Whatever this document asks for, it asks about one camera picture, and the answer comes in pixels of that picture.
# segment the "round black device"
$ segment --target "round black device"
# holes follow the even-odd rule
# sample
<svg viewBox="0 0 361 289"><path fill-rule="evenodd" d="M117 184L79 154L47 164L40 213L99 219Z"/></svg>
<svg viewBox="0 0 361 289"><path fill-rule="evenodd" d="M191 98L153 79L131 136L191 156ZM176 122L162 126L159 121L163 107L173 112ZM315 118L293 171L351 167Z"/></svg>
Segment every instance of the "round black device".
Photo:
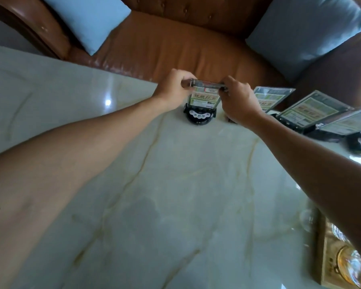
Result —
<svg viewBox="0 0 361 289"><path fill-rule="evenodd" d="M186 114L187 119L197 126L208 124L217 115L216 109L188 106L187 103L184 105L183 112Z"/></svg>

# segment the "forearm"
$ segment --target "forearm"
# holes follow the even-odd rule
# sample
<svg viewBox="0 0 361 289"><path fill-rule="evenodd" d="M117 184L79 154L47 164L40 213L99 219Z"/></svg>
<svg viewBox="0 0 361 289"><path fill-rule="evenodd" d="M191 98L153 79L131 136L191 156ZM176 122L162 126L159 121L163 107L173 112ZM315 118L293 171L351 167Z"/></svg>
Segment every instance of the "forearm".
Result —
<svg viewBox="0 0 361 289"><path fill-rule="evenodd" d="M161 113L148 99L58 127L0 154L0 287L77 190ZM16 269L5 270L9 260Z"/></svg>
<svg viewBox="0 0 361 289"><path fill-rule="evenodd" d="M261 116L251 129L361 252L361 165L295 133L271 116Z"/></svg>

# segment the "person's right arm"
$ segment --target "person's right arm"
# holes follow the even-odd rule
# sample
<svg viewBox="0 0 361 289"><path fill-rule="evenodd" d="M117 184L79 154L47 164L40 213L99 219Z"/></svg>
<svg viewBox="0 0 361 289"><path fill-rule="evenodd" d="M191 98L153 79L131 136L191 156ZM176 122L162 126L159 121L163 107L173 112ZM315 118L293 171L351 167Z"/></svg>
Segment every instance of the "person's right arm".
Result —
<svg viewBox="0 0 361 289"><path fill-rule="evenodd" d="M232 77L220 92L227 116L269 147L301 189L361 254L361 165L295 133L265 114L249 84Z"/></svg>

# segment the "light blue pillow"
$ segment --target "light blue pillow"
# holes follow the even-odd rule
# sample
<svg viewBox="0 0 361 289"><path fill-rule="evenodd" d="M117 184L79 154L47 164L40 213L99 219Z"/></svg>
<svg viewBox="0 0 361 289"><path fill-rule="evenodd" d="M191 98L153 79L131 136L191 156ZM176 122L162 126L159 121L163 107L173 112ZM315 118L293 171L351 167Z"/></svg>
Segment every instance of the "light blue pillow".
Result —
<svg viewBox="0 0 361 289"><path fill-rule="evenodd" d="M44 0L90 55L131 12L121 0Z"/></svg>
<svg viewBox="0 0 361 289"><path fill-rule="evenodd" d="M273 0L246 43L293 82L359 32L361 8L353 0Z"/></svg>

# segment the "sofa seat cushion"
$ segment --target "sofa seat cushion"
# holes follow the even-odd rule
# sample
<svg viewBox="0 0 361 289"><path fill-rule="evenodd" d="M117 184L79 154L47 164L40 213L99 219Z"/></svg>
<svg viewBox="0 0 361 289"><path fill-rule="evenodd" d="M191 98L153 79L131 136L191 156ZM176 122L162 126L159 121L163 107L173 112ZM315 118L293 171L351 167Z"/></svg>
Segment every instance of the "sofa seat cushion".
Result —
<svg viewBox="0 0 361 289"><path fill-rule="evenodd" d="M283 76L236 38L146 13L131 14L92 57L72 47L68 61L152 82L172 68L219 82L231 75L256 86L289 85Z"/></svg>

